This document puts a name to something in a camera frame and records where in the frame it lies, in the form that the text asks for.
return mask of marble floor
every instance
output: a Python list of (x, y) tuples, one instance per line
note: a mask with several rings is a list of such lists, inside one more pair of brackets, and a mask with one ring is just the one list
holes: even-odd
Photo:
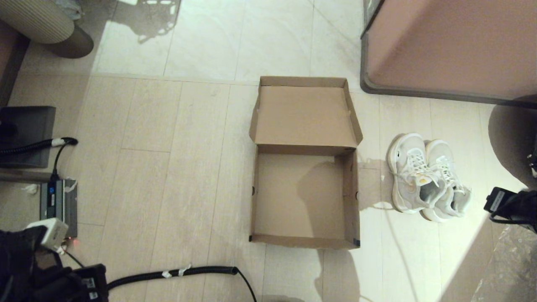
[[(55, 106), (54, 136), (80, 141), (62, 153), (59, 171), (79, 182), (70, 249), (84, 264), (105, 264), (110, 281), (189, 263), (235, 265), (264, 302), (471, 300), (502, 231), (487, 219), (485, 198), (493, 186), (525, 187), (492, 148), (498, 107), (361, 91), (361, 1), (82, 3), (79, 23), (94, 51), (67, 60), (32, 44), (9, 105)], [(349, 80), (364, 134), (360, 249), (248, 242), (248, 129), (260, 75)], [(393, 209), (385, 154), (406, 132), (451, 144), (473, 188), (466, 217), (436, 224)], [(38, 219), (39, 197), (25, 186), (0, 183), (1, 229)], [(110, 299), (251, 301), (239, 277), (212, 275), (122, 286)]]

